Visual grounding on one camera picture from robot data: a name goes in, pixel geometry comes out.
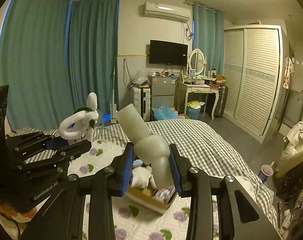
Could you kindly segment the left human hand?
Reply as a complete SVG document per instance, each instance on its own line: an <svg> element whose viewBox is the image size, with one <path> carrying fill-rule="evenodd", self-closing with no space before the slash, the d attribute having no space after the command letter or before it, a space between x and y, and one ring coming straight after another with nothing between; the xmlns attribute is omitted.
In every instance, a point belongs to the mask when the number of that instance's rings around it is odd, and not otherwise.
<svg viewBox="0 0 303 240"><path fill-rule="evenodd" d="M19 213L13 207L7 204L0 205L0 214L7 219L14 220L18 223L28 223L30 222L37 213L37 208L34 207L26 213Z"/></svg>

